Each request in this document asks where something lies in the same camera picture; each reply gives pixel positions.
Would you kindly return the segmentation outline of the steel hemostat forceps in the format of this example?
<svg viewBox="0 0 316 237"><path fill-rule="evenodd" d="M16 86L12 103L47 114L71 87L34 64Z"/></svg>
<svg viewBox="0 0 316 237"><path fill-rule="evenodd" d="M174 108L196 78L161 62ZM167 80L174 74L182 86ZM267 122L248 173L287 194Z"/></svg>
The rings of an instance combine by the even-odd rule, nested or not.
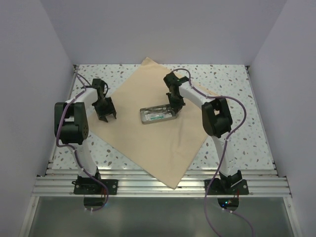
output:
<svg viewBox="0 0 316 237"><path fill-rule="evenodd" d="M172 114L173 111L169 107L147 107L145 108L145 112L148 114L153 113L163 113L163 114Z"/></svg>

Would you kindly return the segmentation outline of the metal instrument tray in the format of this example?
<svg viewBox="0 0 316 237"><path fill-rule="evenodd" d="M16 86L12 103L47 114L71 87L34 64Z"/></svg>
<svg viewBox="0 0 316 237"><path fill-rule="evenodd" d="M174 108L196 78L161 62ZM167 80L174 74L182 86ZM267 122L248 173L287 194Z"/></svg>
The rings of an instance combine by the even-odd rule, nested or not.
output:
<svg viewBox="0 0 316 237"><path fill-rule="evenodd" d="M177 113L169 104L140 109L140 118L142 124L151 124L161 121L173 120L177 117Z"/></svg>

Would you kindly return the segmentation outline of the green scalpel blade packet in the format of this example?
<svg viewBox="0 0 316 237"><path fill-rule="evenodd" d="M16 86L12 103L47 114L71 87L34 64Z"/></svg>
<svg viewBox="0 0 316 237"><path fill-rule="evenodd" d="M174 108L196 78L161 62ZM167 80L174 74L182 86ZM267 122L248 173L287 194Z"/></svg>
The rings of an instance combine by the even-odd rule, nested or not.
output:
<svg viewBox="0 0 316 237"><path fill-rule="evenodd" d="M159 122L159 121L166 121L166 120L171 120L175 119L174 116L167 116L167 115L149 115L147 116L147 120L149 122Z"/></svg>

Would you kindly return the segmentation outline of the beige cloth drape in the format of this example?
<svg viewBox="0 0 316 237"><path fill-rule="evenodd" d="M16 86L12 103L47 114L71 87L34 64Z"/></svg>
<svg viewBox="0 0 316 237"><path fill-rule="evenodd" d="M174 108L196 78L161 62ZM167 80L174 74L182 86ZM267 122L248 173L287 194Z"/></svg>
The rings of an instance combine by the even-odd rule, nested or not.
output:
<svg viewBox="0 0 316 237"><path fill-rule="evenodd" d="M90 131L166 186L175 189L206 139L202 105L206 99L189 83L180 86L185 105L172 120L143 124L140 109L168 102L169 69L150 58L111 95L117 115L101 121L93 112Z"/></svg>

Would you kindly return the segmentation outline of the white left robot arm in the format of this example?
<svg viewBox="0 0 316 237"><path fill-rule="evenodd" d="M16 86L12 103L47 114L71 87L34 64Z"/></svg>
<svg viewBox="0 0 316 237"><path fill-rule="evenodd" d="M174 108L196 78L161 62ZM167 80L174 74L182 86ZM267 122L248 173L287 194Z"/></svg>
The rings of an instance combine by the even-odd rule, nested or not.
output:
<svg viewBox="0 0 316 237"><path fill-rule="evenodd" d="M108 122L108 117L117 118L111 97L107 96L108 84L101 79L93 79L91 85L83 85L82 91L66 102L54 106L54 133L56 146L68 148L79 171L78 179L87 181L85 188L92 194L102 190L103 182L89 151L87 138L89 125L86 110L93 106L100 121Z"/></svg>

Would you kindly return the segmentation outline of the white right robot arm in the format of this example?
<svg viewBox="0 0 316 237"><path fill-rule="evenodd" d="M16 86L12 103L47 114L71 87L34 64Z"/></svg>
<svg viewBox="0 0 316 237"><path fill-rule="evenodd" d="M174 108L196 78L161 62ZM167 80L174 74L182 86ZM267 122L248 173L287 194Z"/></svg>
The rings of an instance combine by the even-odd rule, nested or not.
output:
<svg viewBox="0 0 316 237"><path fill-rule="evenodd" d="M242 176L234 163L234 153L228 139L233 119L227 99L223 96L208 96L195 88L189 78L178 78L173 72L167 74L163 81L169 89L166 95L174 113L177 114L185 106L185 98L201 109L203 129L212 138L221 162L220 188L222 192L231 194L237 189Z"/></svg>

